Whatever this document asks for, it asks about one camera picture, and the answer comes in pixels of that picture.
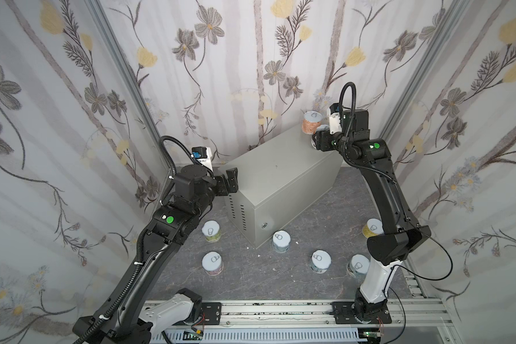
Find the white can lid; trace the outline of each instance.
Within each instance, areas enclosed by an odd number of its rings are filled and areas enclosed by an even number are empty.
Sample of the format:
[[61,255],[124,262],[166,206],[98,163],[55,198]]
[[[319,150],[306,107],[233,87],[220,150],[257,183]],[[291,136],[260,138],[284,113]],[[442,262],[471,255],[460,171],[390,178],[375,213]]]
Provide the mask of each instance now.
[[310,122],[320,122],[323,119],[323,115],[318,113],[317,111],[308,111],[304,114],[304,119]]
[[331,256],[323,250],[317,250],[311,255],[311,261],[319,269],[327,269],[331,265]]
[[279,230],[273,234],[273,243],[279,247],[286,247],[290,244],[290,234]]
[[369,271],[369,258],[363,254],[356,254],[351,258],[350,264],[354,271],[359,273],[367,273]]
[[217,270],[222,265],[222,256],[218,252],[208,252],[202,258],[202,267],[206,271]]
[[202,225],[202,233],[207,237],[214,236],[218,234],[219,231],[220,225],[214,220],[207,221]]
[[382,221],[376,218],[368,219],[367,227],[375,234],[384,234],[384,230],[382,229]]

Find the wallpaper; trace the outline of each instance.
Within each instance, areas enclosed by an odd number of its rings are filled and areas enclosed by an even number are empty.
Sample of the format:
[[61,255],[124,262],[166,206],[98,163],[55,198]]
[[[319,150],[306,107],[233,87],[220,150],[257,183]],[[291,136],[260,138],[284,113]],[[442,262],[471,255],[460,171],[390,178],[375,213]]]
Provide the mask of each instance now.
[[[225,163],[353,81],[377,135],[449,1],[102,0],[158,130]],[[173,150],[174,160],[183,159]]]
[[166,170],[112,65],[82,2],[0,1],[0,343],[72,342],[156,203]]
[[[388,141],[421,223],[454,260],[423,281],[462,339],[516,343],[516,0],[473,1]],[[418,273],[447,273],[426,241]]]

